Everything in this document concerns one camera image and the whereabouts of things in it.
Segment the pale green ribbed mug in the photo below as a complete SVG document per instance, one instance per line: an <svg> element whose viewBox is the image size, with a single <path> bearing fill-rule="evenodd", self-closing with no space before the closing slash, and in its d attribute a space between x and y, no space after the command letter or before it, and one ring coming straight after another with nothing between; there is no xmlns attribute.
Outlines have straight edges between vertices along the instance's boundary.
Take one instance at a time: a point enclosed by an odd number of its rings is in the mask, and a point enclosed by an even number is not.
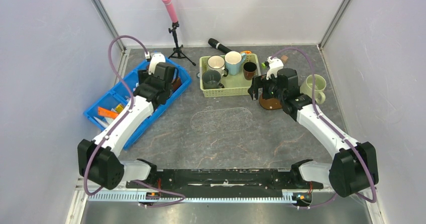
<svg viewBox="0 0 426 224"><path fill-rule="evenodd" d="M300 93L308 95L317 104L323 104L326 101L324 90L327 86L326 80L315 74L309 75L300 87Z"/></svg>

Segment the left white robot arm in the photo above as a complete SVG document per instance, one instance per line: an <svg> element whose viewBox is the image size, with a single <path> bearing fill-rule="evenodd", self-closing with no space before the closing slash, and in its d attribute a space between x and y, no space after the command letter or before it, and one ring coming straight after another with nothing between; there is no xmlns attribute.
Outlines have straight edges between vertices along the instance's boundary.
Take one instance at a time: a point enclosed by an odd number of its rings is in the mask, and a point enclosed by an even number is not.
<svg viewBox="0 0 426 224"><path fill-rule="evenodd" d="M83 139L78 144L79 172L87 194L92 195L88 181L108 190L116 188L122 181L139 180L148 188L157 183L158 174L151 170L148 162L121 162L118 156L139 125L171 97L177 77L178 69L164 62L151 63L149 69L140 70L139 84L131 92L124 110L93 140Z"/></svg>

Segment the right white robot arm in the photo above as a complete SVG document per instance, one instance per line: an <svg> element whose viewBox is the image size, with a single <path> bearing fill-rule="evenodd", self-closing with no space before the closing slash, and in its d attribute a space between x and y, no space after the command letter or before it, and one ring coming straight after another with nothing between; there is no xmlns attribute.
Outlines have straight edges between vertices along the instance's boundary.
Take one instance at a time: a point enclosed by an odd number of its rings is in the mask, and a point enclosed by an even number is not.
<svg viewBox="0 0 426 224"><path fill-rule="evenodd" d="M375 147L348 136L320 111L311 97L301 93L294 69L283 68L271 77L254 76L248 90L253 100L260 97L260 89L262 99L278 100L283 111L309 130L333 159L331 164L312 159L293 164L290 174L293 186L303 188L310 181L317 182L330 186L341 197L371 189L372 201L376 200L379 175Z"/></svg>

